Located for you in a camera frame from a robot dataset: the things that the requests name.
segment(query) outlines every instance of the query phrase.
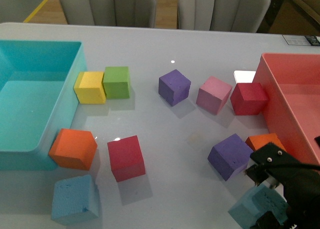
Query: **green cube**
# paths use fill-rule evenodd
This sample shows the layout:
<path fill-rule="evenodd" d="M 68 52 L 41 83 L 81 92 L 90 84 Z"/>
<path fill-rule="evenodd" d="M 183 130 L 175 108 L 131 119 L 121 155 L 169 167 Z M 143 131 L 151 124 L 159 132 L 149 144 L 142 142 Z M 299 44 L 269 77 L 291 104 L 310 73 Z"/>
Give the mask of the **green cube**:
<path fill-rule="evenodd" d="M 130 98 L 130 74 L 127 66 L 107 66 L 103 86 L 107 99 Z"/>

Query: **orange cube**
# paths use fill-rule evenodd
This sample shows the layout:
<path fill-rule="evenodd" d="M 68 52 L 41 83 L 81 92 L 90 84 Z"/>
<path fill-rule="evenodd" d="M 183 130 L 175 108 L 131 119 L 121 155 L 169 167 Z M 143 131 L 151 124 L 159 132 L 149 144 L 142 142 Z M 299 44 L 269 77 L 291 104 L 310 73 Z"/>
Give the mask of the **orange cube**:
<path fill-rule="evenodd" d="M 264 145 L 268 143 L 273 143 L 282 150 L 286 151 L 285 147 L 282 145 L 281 141 L 279 140 L 277 134 L 269 133 L 269 134 L 262 134 L 262 135 L 252 135 L 249 136 L 245 143 L 253 150 L 256 151 L 262 148 Z"/>
<path fill-rule="evenodd" d="M 63 128 L 49 156 L 63 168 L 89 170 L 98 145 L 90 131 Z"/>

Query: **pink bin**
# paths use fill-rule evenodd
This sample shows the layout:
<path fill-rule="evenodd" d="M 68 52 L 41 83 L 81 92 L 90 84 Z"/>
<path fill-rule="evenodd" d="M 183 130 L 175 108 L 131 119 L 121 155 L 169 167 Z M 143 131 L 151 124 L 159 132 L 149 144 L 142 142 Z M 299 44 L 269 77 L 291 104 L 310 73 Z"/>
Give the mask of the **pink bin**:
<path fill-rule="evenodd" d="M 253 82 L 269 96 L 262 114 L 270 133 L 301 162 L 320 165 L 320 54 L 264 53 Z"/>

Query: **plastic bin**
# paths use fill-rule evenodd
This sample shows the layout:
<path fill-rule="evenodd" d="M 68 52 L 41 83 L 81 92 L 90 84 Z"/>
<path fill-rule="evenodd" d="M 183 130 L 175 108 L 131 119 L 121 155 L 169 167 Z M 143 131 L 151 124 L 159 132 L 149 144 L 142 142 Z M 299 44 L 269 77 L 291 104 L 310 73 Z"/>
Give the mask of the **plastic bin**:
<path fill-rule="evenodd" d="M 269 96 L 269 131 L 301 162 L 320 164 L 320 54 L 264 53 L 253 82 Z"/>
<path fill-rule="evenodd" d="M 0 170 L 57 167 L 48 152 L 72 123 L 86 70 L 81 42 L 0 40 Z"/>

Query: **cable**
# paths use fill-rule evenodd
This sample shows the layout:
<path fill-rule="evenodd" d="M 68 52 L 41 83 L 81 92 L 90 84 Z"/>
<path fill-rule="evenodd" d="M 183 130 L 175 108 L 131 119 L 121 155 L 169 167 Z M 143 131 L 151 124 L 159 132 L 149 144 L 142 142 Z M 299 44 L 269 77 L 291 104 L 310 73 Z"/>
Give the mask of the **cable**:
<path fill-rule="evenodd" d="M 260 164 L 251 166 L 245 170 L 248 171 L 265 171 L 268 169 L 281 169 L 281 168 L 301 168 L 320 171 L 320 165 L 307 164 L 307 163 L 283 163 L 283 164 Z"/>

